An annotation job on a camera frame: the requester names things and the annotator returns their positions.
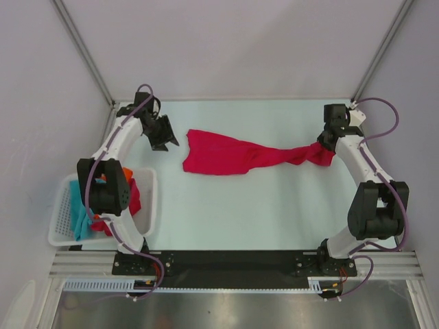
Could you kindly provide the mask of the magenta t shirt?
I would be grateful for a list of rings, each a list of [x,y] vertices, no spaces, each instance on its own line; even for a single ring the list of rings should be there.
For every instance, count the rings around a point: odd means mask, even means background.
[[[202,175],[244,175],[252,169],[283,163],[301,165],[311,162],[321,167],[332,164],[334,151],[320,143],[277,149],[229,136],[190,129],[187,132],[189,153],[182,163],[183,171]]]

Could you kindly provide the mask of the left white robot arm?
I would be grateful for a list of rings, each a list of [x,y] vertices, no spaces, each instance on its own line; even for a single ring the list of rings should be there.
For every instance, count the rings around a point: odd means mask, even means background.
[[[87,215],[99,215],[118,242],[118,251],[130,254],[127,264],[138,274],[150,269],[152,258],[142,251],[145,237],[138,231],[129,211],[130,187],[123,162],[142,136],[147,137],[154,151],[167,151],[169,143],[179,146],[169,117],[161,114],[161,101],[148,84],[140,85],[134,101],[119,109],[102,146],[90,158],[81,158],[77,163]]]

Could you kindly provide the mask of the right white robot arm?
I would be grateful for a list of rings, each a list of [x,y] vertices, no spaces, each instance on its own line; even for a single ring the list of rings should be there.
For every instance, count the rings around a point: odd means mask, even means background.
[[[380,240],[406,235],[409,187],[394,180],[372,155],[361,131],[365,119],[356,103],[324,106],[318,142],[343,161],[357,186],[346,227],[317,250],[316,266],[326,276],[350,267],[351,257],[366,246],[384,250]]]

